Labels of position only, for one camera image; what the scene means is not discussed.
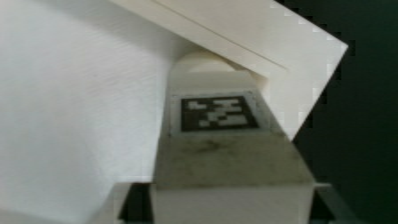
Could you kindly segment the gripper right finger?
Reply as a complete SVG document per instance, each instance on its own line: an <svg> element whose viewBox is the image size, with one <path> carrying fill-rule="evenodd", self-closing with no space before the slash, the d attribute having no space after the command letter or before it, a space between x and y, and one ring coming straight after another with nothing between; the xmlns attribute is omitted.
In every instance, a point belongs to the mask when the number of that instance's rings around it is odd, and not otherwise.
<svg viewBox="0 0 398 224"><path fill-rule="evenodd" d="M330 183L318 183L314 186L307 224L358 224L357 216Z"/></svg>

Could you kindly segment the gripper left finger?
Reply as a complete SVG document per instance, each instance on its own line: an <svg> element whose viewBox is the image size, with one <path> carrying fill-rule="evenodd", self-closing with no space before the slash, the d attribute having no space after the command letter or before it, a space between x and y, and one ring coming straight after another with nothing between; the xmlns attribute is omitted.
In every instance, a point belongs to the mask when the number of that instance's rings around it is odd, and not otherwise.
<svg viewBox="0 0 398 224"><path fill-rule="evenodd" d="M154 224L149 187L149 182L113 185L94 224Z"/></svg>

